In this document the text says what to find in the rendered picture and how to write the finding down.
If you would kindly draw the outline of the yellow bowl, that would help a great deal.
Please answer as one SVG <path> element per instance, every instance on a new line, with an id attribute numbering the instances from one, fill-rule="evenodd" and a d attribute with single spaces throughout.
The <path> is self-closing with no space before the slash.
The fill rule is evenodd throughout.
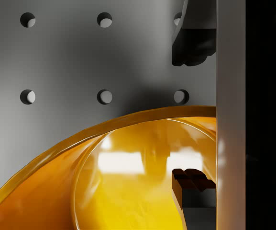
<path id="1" fill-rule="evenodd" d="M 216 184 L 216 108 L 118 117 L 51 147 L 0 188 L 0 230 L 183 230 L 172 171 Z"/>

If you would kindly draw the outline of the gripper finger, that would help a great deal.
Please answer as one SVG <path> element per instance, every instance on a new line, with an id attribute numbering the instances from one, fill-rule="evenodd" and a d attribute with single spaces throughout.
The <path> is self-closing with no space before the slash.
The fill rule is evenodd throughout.
<path id="1" fill-rule="evenodd" d="M 196 66 L 216 52 L 217 0 L 184 0 L 172 37 L 172 64 Z"/>
<path id="2" fill-rule="evenodd" d="M 216 184 L 203 172 L 174 169 L 172 191 L 183 230 L 216 230 Z"/>

